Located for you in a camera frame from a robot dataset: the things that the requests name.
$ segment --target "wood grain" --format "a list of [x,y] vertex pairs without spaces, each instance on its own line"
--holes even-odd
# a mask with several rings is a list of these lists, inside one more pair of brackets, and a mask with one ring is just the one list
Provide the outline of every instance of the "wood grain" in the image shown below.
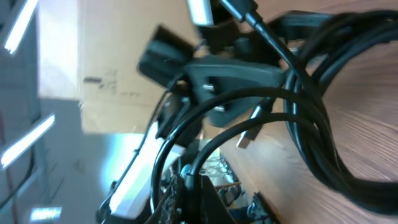
[[[267,18],[281,12],[398,9],[397,1],[257,1]],[[398,44],[377,46],[352,60],[324,102],[339,153],[357,177],[398,181]],[[274,111],[282,109],[277,101]],[[248,149],[236,139],[221,149],[249,194],[260,191],[282,223],[398,223],[352,204],[309,172],[284,123],[267,124]]]

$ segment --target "wooden table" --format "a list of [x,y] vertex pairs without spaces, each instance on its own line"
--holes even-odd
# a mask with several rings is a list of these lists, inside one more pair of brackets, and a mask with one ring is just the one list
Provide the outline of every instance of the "wooden table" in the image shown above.
[[[258,1],[272,17],[289,9],[341,12],[398,9],[398,1]],[[329,87],[326,104],[336,146],[357,177],[398,181],[398,44],[376,47],[351,61]],[[281,111],[278,101],[274,111]],[[309,172],[285,123],[263,127],[249,147],[221,149],[246,192],[262,192],[282,223],[398,223],[328,190]]]

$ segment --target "wooden surface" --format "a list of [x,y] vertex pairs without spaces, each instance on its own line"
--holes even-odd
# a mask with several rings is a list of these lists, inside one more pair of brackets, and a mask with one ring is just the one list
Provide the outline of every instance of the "wooden surface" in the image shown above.
[[[398,9],[398,1],[258,2],[261,14],[270,16],[289,9]],[[397,61],[397,43],[375,47],[351,61],[324,97],[339,153],[357,177],[398,181]],[[281,108],[279,101],[274,110]],[[237,149],[236,141],[222,147],[225,157],[246,192],[262,192],[282,223],[398,223],[398,217],[369,213],[319,183],[303,163],[284,123],[265,125],[246,150]]]

